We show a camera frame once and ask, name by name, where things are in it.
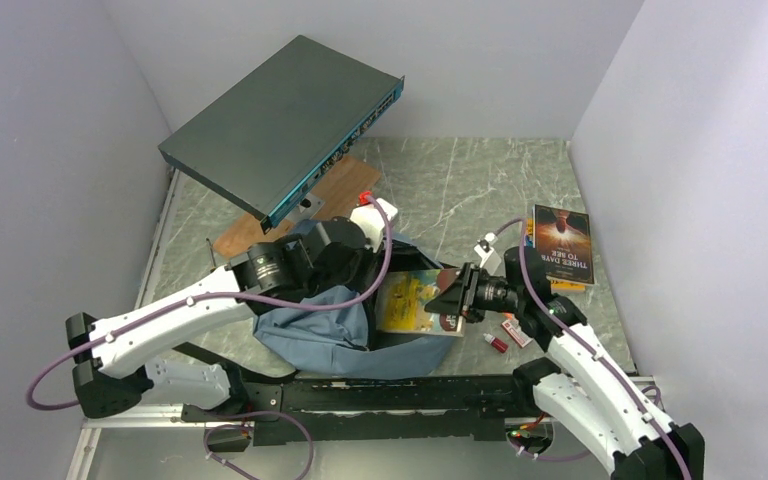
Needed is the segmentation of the yellow cover book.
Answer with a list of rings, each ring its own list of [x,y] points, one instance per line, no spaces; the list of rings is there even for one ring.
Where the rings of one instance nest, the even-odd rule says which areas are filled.
[[[455,268],[388,273],[377,289],[377,330],[392,334],[461,337],[464,330],[462,317],[425,309],[453,284],[457,274]]]

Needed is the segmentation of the yellow bottom book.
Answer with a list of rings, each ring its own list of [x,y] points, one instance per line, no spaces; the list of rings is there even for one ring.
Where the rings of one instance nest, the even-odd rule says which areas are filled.
[[[534,222],[532,219],[528,219],[526,222],[526,245],[534,246]],[[586,286],[583,284],[571,283],[562,280],[549,280],[552,291],[554,293],[584,293]]]

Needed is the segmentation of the dark cover book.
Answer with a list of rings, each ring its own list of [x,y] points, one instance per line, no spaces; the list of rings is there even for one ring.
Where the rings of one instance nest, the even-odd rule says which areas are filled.
[[[595,283],[588,214],[536,204],[533,224],[533,245],[548,278],[580,285]]]

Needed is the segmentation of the blue backpack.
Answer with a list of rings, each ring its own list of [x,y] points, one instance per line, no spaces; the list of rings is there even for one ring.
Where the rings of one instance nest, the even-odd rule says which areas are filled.
[[[390,242],[374,251],[357,224],[337,217],[250,247],[230,263],[237,283],[279,302],[247,302],[253,336],[303,372],[376,380],[434,372],[455,337],[380,332],[375,302],[388,273],[441,266],[400,235]]]

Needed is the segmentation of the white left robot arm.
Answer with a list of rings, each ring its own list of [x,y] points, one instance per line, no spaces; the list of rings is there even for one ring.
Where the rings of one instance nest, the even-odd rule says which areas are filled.
[[[337,217],[305,234],[256,243],[191,286],[130,313],[71,317],[67,332],[76,351],[72,378],[81,410],[99,419],[142,401],[169,401],[224,420],[239,417],[250,404],[242,368],[228,360],[176,364],[162,353],[275,307],[312,311],[310,298],[333,286],[361,289],[344,307],[365,300],[381,282],[371,276],[374,250],[391,254],[390,232],[387,219]]]

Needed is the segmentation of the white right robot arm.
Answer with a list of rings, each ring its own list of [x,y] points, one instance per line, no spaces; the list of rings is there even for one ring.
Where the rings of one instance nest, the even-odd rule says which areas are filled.
[[[557,420],[610,478],[703,478],[701,432],[676,423],[622,371],[583,312],[553,293],[541,255],[520,245],[506,251],[504,264],[502,276],[465,264],[426,311],[467,322],[486,311],[512,314],[544,353],[513,371],[513,406]]]

